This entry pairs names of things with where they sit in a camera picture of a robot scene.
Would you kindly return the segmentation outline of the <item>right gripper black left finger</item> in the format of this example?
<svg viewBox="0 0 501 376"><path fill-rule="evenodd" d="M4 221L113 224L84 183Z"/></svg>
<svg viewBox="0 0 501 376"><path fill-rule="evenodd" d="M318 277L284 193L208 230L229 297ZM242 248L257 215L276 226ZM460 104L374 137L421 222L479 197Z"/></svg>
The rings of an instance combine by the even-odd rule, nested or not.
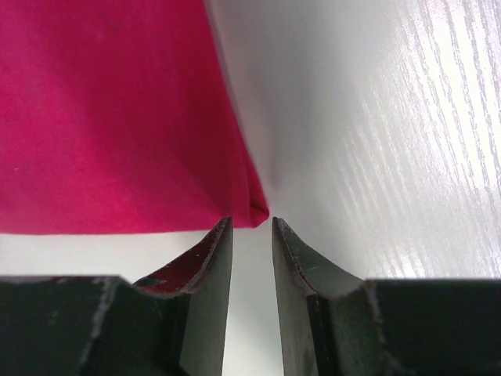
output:
<svg viewBox="0 0 501 376"><path fill-rule="evenodd" d="M1 279L4 375L220 375L233 225L135 283L116 276Z"/></svg>

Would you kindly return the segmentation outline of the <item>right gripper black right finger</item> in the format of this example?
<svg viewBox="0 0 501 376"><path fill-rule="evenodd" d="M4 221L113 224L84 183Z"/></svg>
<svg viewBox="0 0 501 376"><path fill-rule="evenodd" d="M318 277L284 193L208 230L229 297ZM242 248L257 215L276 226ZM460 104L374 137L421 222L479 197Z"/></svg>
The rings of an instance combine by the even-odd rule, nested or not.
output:
<svg viewBox="0 0 501 376"><path fill-rule="evenodd" d="M272 220L287 375L497 375L497 279L362 280Z"/></svg>

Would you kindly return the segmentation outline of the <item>red t shirt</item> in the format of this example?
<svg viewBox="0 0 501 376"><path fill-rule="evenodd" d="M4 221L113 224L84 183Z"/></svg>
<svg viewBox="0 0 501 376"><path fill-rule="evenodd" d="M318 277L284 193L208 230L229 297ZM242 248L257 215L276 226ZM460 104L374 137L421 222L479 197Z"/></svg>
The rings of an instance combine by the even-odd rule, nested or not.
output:
<svg viewBox="0 0 501 376"><path fill-rule="evenodd" d="M2 232L268 216L204 2L2 2Z"/></svg>

